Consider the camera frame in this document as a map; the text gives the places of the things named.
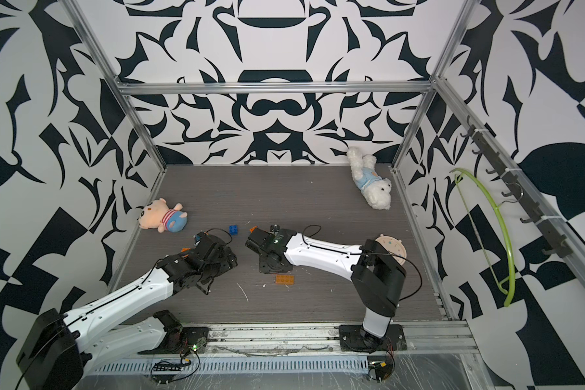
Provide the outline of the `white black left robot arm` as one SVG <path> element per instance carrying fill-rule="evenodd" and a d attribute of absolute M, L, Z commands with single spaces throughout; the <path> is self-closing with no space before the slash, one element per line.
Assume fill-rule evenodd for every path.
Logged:
<path fill-rule="evenodd" d="M 183 327 L 168 310 L 125 327 L 124 321 L 184 289 L 210 292 L 214 279 L 237 266 L 219 237 L 198 234 L 193 248 L 157 260 L 144 276 L 63 314 L 39 315 L 19 352 L 18 382 L 31 389 L 72 389 L 111 362 L 144 351 L 174 353 L 185 345 Z"/>

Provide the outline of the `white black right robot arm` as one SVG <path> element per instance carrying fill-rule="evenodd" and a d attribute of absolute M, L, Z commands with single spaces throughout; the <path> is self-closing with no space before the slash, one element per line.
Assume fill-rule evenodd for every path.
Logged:
<path fill-rule="evenodd" d="M 361 337 L 385 338 L 406 281 L 407 272 L 397 256 L 376 240 L 363 245 L 341 245 L 316 240 L 302 232 L 273 225 L 269 231 L 252 228 L 245 246 L 259 256 L 263 274 L 312 267 L 350 281 L 366 307 Z"/>

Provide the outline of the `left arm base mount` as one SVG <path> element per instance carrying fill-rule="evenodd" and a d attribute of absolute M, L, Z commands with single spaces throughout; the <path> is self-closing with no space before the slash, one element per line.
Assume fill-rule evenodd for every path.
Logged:
<path fill-rule="evenodd" d="M 205 349 L 210 331 L 208 327 L 185 327 L 169 310 L 155 312 L 153 318 L 162 323 L 165 336 L 156 348 L 143 350 L 139 352 L 140 355 L 185 356 L 189 352 L 202 352 Z"/>

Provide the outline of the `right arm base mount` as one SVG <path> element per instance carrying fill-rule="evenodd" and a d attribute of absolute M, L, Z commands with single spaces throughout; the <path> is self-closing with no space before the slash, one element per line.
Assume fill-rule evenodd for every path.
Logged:
<path fill-rule="evenodd" d="M 338 328 L 341 349 L 356 353 L 372 354 L 407 350 L 408 346 L 401 325 L 391 323 L 386 334 L 378 337 L 362 328 L 362 325 L 341 325 Z"/>

